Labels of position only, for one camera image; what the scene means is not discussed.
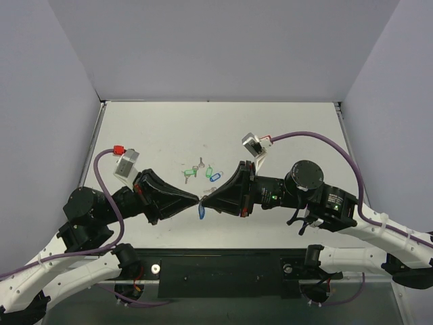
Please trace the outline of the solid blue key tag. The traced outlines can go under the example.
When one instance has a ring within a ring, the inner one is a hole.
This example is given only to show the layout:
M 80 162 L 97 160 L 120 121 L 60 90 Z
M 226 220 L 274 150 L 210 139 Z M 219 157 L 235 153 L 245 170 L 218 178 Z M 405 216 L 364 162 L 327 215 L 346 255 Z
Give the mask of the solid blue key tag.
M 203 220 L 203 218 L 205 217 L 206 211 L 205 208 L 202 206 L 198 207 L 198 213 L 199 213 L 199 219 Z

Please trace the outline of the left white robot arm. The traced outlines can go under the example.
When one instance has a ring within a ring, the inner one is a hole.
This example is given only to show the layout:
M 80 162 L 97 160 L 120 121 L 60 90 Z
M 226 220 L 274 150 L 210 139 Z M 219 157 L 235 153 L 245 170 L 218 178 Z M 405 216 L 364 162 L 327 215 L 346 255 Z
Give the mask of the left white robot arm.
M 135 252 L 131 245 L 120 243 L 120 237 L 108 243 L 113 234 L 108 225 L 117 222 L 123 227 L 124 219 L 140 214 L 155 225 L 199 203 L 197 196 L 165 183 L 151 169 L 116 170 L 114 176 L 124 184 L 114 194 L 104 184 L 100 191 L 87 187 L 73 191 L 64 206 L 68 220 L 49 244 L 24 267 L 1 275 L 2 323 L 35 324 L 42 319 L 52 300 L 48 284 L 87 255 L 103 255 L 103 272 L 117 258 L 114 272 L 133 278 L 139 271 Z

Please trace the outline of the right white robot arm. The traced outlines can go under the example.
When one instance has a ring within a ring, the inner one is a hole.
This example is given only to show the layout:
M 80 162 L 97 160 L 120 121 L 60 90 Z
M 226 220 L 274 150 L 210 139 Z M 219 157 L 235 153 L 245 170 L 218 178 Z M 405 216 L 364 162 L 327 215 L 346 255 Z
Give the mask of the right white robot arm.
M 242 161 L 231 178 L 201 205 L 219 213 L 249 216 L 254 205 L 262 209 L 294 209 L 287 224 L 352 236 L 367 248 L 334 248 L 310 245 L 302 268 L 306 275 L 365 272 L 390 276 L 394 282 L 414 289 L 432 287 L 432 233 L 411 230 L 377 213 L 354 195 L 323 181 L 323 171 L 309 161 L 297 162 L 283 178 L 257 175 L 253 162 Z

